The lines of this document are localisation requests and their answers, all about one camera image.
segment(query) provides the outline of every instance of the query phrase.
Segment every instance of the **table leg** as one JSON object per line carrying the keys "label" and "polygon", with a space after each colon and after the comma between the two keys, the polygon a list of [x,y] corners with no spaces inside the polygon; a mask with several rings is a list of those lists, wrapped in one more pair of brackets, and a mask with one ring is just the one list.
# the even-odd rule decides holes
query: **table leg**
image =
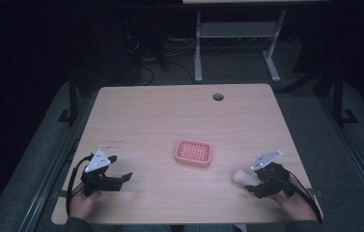
{"label": "table leg", "polygon": [[202,59],[200,58],[200,37],[201,37],[201,13],[197,13],[197,23],[196,23],[196,54],[194,54],[194,80],[197,83],[203,81],[202,77]]}
{"label": "table leg", "polygon": [[277,44],[285,14],[285,10],[281,11],[280,15],[278,16],[277,23],[275,24],[274,31],[272,32],[271,45],[269,46],[268,50],[263,51],[266,66],[268,67],[269,74],[271,75],[271,78],[274,82],[279,82],[281,79],[278,75],[278,71],[275,69],[274,62],[272,61],[272,53],[274,52],[275,45]]}

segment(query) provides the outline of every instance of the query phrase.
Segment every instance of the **sleeve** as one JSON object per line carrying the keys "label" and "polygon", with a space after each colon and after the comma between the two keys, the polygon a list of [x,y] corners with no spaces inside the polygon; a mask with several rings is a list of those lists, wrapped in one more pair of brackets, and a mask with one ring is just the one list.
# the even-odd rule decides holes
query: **sleeve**
{"label": "sleeve", "polygon": [[85,220],[76,217],[69,217],[65,225],[61,227],[62,232],[92,232],[92,226]]}
{"label": "sleeve", "polygon": [[285,224],[286,232],[324,232],[322,225],[315,220],[292,221]]}

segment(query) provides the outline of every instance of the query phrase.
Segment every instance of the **dark background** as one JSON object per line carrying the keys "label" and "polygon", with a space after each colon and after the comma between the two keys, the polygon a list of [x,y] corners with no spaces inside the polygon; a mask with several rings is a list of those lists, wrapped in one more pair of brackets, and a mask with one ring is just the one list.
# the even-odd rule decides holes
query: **dark background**
{"label": "dark background", "polygon": [[[131,66],[137,65],[137,59],[126,52],[126,33],[138,36],[157,58],[167,36],[194,38],[194,11],[112,14],[76,8],[86,2],[0,1],[0,194],[53,97],[72,73],[82,84],[82,94],[102,85],[131,85],[135,78]],[[128,7],[153,1],[101,2]],[[261,12],[230,10],[217,8],[204,17],[264,19],[277,11],[273,7]],[[336,63],[364,99],[364,1],[290,8],[280,40],[293,39],[305,41],[297,72]]]}

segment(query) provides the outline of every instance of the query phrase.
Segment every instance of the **metal frame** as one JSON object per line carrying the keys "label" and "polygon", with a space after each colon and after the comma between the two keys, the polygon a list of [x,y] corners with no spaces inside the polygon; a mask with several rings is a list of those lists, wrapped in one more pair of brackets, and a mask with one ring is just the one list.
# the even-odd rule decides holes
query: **metal frame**
{"label": "metal frame", "polygon": [[[271,38],[271,44],[268,50],[263,51],[263,56],[268,67],[269,74],[274,82],[281,80],[278,71],[275,69],[274,62],[272,61],[272,54],[278,41],[281,32],[281,27],[284,22],[286,10],[282,10],[278,19],[273,22],[248,22],[248,23],[228,23],[230,27],[226,27],[227,23],[202,23],[201,13],[197,13],[196,22],[196,53],[194,54],[194,80],[197,83],[203,81],[202,73],[202,60],[200,54],[201,38]],[[266,29],[269,25],[273,24],[271,30]],[[246,27],[249,31],[239,32],[240,30],[232,30],[235,27]]]}

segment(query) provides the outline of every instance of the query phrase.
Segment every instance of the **wooden table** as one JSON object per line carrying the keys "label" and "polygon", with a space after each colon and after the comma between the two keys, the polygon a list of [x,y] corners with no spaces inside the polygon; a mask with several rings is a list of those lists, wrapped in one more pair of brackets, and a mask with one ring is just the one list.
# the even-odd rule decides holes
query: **wooden table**
{"label": "wooden table", "polygon": [[[224,100],[215,101],[214,94]],[[212,145],[208,168],[175,162],[178,141],[186,138]],[[118,156],[107,176],[133,176],[121,191],[103,193],[89,219],[93,223],[285,221],[274,201],[258,199],[231,180],[237,168],[249,169],[262,153],[282,151],[276,162],[311,187],[266,84],[103,88],[72,166],[98,148]],[[62,224],[66,219],[65,198],[60,197],[52,221]]]}

